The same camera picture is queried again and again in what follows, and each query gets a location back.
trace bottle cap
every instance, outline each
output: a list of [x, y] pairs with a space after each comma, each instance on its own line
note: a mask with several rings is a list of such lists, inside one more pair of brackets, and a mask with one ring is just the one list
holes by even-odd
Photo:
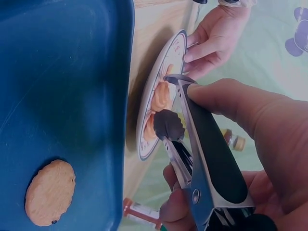
[[245, 147], [245, 143], [246, 139], [238, 136], [234, 144], [234, 150], [241, 152]]

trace finger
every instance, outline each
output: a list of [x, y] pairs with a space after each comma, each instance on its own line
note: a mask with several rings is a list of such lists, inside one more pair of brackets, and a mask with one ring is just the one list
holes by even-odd
[[174, 169], [173, 169], [171, 164], [169, 164], [165, 167], [165, 169], [163, 170], [163, 175], [164, 175], [164, 178], [165, 178], [167, 184], [170, 187], [170, 190], [172, 191], [173, 187], [174, 187], [175, 183], [178, 181], [178, 179], [177, 179], [177, 176], [176, 176]]
[[206, 76], [209, 72], [214, 70], [218, 65], [215, 65], [211, 61], [204, 61], [203, 64], [198, 65], [197, 67], [193, 68], [187, 75], [192, 79], [200, 79]]
[[252, 138], [259, 110], [274, 100], [287, 98], [234, 79], [221, 79], [206, 86], [190, 85], [188, 95], [207, 110], [237, 122]]
[[191, 35], [187, 37], [187, 47], [191, 47], [194, 44], [197, 44], [200, 41], [200, 33], [198, 30], [195, 30]]
[[202, 58], [202, 59], [192, 61], [190, 63], [184, 63], [183, 72], [184, 73], [190, 72], [190, 71], [194, 70], [195, 68], [197, 68], [197, 66], [204, 64], [204, 62], [206, 62], [206, 61], [204, 60], [204, 58]]
[[189, 49], [184, 55], [184, 61], [186, 63], [190, 63], [194, 60], [201, 59], [219, 50], [221, 50], [221, 39], [209, 38], [204, 43], [196, 45]]
[[189, 214], [189, 207], [182, 189], [173, 191], [169, 199], [159, 210], [160, 219], [163, 222], [175, 222]]
[[163, 222], [168, 231], [196, 231], [196, 225], [191, 215], [175, 222]]

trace bottle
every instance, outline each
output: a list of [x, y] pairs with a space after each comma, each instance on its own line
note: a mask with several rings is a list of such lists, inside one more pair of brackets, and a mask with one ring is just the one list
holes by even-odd
[[236, 150], [241, 152], [244, 147], [245, 147], [245, 143], [246, 143], [246, 139], [233, 134], [232, 130], [230, 129], [221, 129], [220, 130], [223, 137], [225, 138], [228, 146], [232, 149], [232, 150]]
[[[185, 133], [184, 133], [184, 137], [188, 138], [188, 131], [186, 129], [186, 124], [185, 124], [185, 119], [182, 113], [178, 113], [178, 116], [181, 120], [181, 123], [183, 124], [183, 127], [185, 128]], [[231, 129], [220, 129], [223, 137], [225, 138], [228, 146], [232, 149], [232, 150], [236, 150], [241, 152], [244, 147], [245, 147], [245, 143], [246, 143], [246, 139], [241, 137], [241, 136], [237, 136], [235, 134], [233, 134]]]
[[159, 212], [147, 206], [133, 202], [129, 198], [123, 201], [123, 216], [139, 224], [147, 225], [155, 230], [167, 231], [159, 220]]

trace wooden table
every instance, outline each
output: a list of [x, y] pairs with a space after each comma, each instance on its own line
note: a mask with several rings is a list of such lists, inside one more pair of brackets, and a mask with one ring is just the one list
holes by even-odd
[[136, 124], [145, 81], [163, 46], [180, 29], [191, 34], [198, 14], [198, 4], [192, 0], [134, 0], [134, 3], [135, 32], [124, 163], [124, 197], [128, 198], [137, 191], [155, 156], [154, 152], [148, 160], [140, 161], [136, 150]]

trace orange food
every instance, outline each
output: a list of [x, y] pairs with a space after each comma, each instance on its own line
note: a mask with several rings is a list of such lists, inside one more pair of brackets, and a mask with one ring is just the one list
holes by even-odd
[[171, 107], [169, 84], [166, 81], [159, 82], [151, 101], [151, 110], [160, 112], [163, 109], [171, 110]]
[[156, 133], [154, 131], [154, 113], [151, 113], [148, 121], [146, 122], [144, 132], [143, 132], [144, 140], [150, 142], [157, 138]]
[[170, 75], [170, 74], [174, 74], [173, 68], [174, 68], [174, 65], [173, 65], [173, 64], [170, 64], [170, 65], [168, 66], [167, 71], [166, 71], [166, 76], [167, 76], [167, 75]]

